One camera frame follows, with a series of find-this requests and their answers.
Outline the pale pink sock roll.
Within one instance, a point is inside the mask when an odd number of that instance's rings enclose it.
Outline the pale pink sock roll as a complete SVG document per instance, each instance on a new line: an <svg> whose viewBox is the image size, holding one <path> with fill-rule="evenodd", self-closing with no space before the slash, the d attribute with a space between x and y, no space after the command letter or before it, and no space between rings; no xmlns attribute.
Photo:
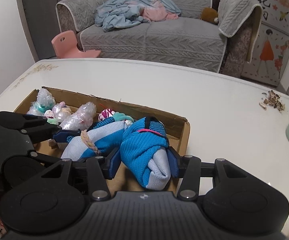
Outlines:
<svg viewBox="0 0 289 240"><path fill-rule="evenodd" d="M57 103L51 110L44 113L47 122L54 125L61 124L68 116L72 114L70 107L64 101Z"/></svg>

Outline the clear bubble wrap bundle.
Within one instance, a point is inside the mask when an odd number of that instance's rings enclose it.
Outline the clear bubble wrap bundle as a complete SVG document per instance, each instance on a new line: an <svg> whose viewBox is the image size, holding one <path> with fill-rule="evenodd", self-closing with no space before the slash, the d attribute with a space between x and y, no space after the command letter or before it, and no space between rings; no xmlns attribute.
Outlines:
<svg viewBox="0 0 289 240"><path fill-rule="evenodd" d="M64 119L60 124L62 129L67 130L85 130L88 129L96 116L96 105L92 102L87 102L81 105L73 114Z"/></svg>

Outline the white fluffy teal sock roll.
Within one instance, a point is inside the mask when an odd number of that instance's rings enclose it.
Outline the white fluffy teal sock roll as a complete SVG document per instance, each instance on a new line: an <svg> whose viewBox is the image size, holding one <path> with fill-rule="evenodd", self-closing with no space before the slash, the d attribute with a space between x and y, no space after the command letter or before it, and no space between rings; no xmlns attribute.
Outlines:
<svg viewBox="0 0 289 240"><path fill-rule="evenodd" d="M39 90L36 101L31 103L27 114L43 116L47 110L51 110L56 102L52 94L45 88Z"/></svg>

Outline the blue white striped sock roll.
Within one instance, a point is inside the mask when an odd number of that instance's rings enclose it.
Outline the blue white striped sock roll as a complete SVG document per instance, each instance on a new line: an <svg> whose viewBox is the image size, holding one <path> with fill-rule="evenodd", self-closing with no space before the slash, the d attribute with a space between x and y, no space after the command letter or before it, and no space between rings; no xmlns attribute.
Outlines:
<svg viewBox="0 0 289 240"><path fill-rule="evenodd" d="M61 159L78 161L81 158L107 156L120 146L123 133L130 127L125 121L114 121L99 128L82 131L73 137L61 155Z"/></svg>

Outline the blue knit sock bundle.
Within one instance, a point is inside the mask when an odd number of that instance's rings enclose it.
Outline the blue knit sock bundle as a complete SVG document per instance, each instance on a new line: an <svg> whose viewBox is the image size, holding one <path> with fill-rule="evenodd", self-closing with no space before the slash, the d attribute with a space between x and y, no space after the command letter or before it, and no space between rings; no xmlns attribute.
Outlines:
<svg viewBox="0 0 289 240"><path fill-rule="evenodd" d="M163 123L152 116L141 118L123 133L121 161L142 187L160 191L171 178L168 147Z"/></svg>

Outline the magenta white teal sock roll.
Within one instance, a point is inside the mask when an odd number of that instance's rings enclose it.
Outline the magenta white teal sock roll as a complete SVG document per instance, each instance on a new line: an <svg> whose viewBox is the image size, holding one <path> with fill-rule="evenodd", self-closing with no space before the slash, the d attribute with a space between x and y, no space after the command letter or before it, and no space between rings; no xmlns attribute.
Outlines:
<svg viewBox="0 0 289 240"><path fill-rule="evenodd" d="M116 112L110 108L106 108L98 115L98 120L103 121L109 119L110 121L124 121L128 126L134 123L134 119L131 116L125 115L124 113Z"/></svg>

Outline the brown cardboard box tray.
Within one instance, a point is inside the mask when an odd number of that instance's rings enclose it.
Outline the brown cardboard box tray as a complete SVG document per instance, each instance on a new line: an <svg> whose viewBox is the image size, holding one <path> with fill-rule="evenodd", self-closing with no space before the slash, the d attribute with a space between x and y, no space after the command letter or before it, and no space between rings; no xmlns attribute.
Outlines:
<svg viewBox="0 0 289 240"><path fill-rule="evenodd" d="M109 183L112 193L117 191L175 192L178 179L171 175L168 159L169 147L181 156L185 155L190 135L187 119L153 108L100 99L66 90L51 89L56 102L65 102L70 108L79 108L91 102L99 113L110 108L116 114L131 117L127 125L123 118L107 118L105 124L90 124L81 135L73 137L62 151L63 158L77 161L96 156L109 156L118 149L119 169Z"/></svg>

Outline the pink small chair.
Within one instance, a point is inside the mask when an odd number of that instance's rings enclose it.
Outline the pink small chair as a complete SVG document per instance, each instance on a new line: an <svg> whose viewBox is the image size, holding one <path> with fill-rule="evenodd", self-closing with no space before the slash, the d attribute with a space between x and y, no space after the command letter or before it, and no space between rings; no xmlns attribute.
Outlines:
<svg viewBox="0 0 289 240"><path fill-rule="evenodd" d="M79 50L76 35L72 30L58 34L51 43L58 59L98 58L101 54L100 50Z"/></svg>

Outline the sunflower seed shell pile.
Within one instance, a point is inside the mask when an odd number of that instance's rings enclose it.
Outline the sunflower seed shell pile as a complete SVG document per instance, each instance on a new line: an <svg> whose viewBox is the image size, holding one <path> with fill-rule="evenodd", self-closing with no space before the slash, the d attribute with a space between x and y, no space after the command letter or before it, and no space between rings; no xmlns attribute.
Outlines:
<svg viewBox="0 0 289 240"><path fill-rule="evenodd" d="M277 109L280 113L285 110L285 104L280 101L281 96L275 93L273 90L263 92L262 96L262 101L259 103L259 106L265 111L267 110L268 106Z"/></svg>

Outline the grey sofa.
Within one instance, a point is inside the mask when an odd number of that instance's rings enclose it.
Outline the grey sofa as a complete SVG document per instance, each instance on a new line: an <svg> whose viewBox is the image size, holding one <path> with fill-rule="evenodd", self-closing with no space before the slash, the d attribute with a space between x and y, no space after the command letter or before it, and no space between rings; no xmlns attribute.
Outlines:
<svg viewBox="0 0 289 240"><path fill-rule="evenodd" d="M107 0L62 0L55 6L61 32L72 30L82 51L102 57L176 64L240 77L252 59L261 25L256 0L172 0L176 20L142 23L105 32L95 25L96 9ZM218 12L217 25L200 19L204 8Z"/></svg>

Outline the light blue blanket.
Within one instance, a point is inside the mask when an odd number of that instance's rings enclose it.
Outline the light blue blanket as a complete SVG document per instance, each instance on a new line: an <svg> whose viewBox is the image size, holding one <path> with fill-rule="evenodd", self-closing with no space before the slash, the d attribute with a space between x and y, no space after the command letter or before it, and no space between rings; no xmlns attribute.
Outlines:
<svg viewBox="0 0 289 240"><path fill-rule="evenodd" d="M176 20L180 14L172 0L107 0L96 9L95 25L108 32L142 23Z"/></svg>

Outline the brown plush toy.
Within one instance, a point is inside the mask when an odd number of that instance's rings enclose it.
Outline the brown plush toy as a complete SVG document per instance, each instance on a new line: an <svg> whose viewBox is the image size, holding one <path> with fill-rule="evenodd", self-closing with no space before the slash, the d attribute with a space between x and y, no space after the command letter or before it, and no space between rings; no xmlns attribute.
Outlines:
<svg viewBox="0 0 289 240"><path fill-rule="evenodd" d="M204 8L202 10L200 19L215 25L219 23L218 12L213 8Z"/></svg>

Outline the decorated refrigerator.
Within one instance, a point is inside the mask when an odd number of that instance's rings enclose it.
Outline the decorated refrigerator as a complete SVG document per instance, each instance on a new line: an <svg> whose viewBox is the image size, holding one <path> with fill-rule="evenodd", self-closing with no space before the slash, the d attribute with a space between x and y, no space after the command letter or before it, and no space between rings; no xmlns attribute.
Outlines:
<svg viewBox="0 0 289 240"><path fill-rule="evenodd" d="M289 59L289 0L258 0L262 20L253 57L242 77L278 86Z"/></svg>

